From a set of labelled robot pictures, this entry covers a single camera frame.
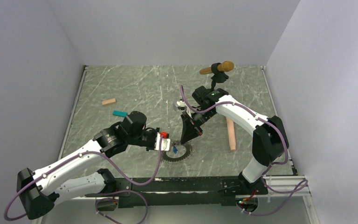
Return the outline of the blue key tag with key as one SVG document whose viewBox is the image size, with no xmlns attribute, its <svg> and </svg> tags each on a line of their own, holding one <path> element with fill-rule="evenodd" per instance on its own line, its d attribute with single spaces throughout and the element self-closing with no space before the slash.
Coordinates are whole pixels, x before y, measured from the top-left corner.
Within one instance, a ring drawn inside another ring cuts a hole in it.
<svg viewBox="0 0 358 224">
<path fill-rule="evenodd" d="M 178 149 L 176 148 L 176 146 L 173 146 L 173 147 L 172 147 L 172 151 L 173 151 L 174 154 L 177 154 L 177 153 L 178 153 Z"/>
</svg>

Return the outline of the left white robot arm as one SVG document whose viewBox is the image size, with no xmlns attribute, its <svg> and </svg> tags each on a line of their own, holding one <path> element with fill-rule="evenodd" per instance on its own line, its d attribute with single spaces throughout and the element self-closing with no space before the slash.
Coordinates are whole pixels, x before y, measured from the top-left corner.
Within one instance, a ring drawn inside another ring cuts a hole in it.
<svg viewBox="0 0 358 224">
<path fill-rule="evenodd" d="M 162 152 L 171 148 L 172 141 L 169 134 L 160 128 L 146 127 L 147 117 L 138 111 L 133 111 L 124 117 L 123 121 L 116 122 L 101 130 L 85 145 L 66 157 L 32 171 L 29 168 L 17 174 L 17 195 L 25 210 L 25 216 L 38 219 L 50 212 L 58 204 L 78 196 L 88 194 L 111 195 L 117 190 L 117 182 L 112 173 L 102 168 L 95 173 L 74 178 L 78 172 L 95 163 L 108 161 L 120 175 L 137 186 L 151 183 L 157 174 L 145 182 L 135 182 L 119 169 L 111 157 L 124 152 L 129 145 L 145 147 L 146 150 L 156 150 L 158 162 Z"/>
</svg>

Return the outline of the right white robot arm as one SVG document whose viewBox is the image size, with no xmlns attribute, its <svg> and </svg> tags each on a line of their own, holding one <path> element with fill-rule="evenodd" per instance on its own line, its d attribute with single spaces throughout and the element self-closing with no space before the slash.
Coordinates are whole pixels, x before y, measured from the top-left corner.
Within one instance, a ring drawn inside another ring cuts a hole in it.
<svg viewBox="0 0 358 224">
<path fill-rule="evenodd" d="M 256 189 L 256 182 L 266 174 L 270 167 L 278 164 L 277 158 L 284 155 L 284 165 L 289 160 L 289 143 L 282 120 L 277 116 L 259 114 L 239 103 L 223 89 L 207 90 L 198 88 L 194 99 L 198 108 L 192 107 L 181 85 L 179 91 L 184 103 L 181 143 L 185 144 L 203 134 L 201 126 L 211 117 L 220 114 L 242 127 L 252 136 L 252 158 L 239 174 L 239 190 L 250 194 Z"/>
</svg>

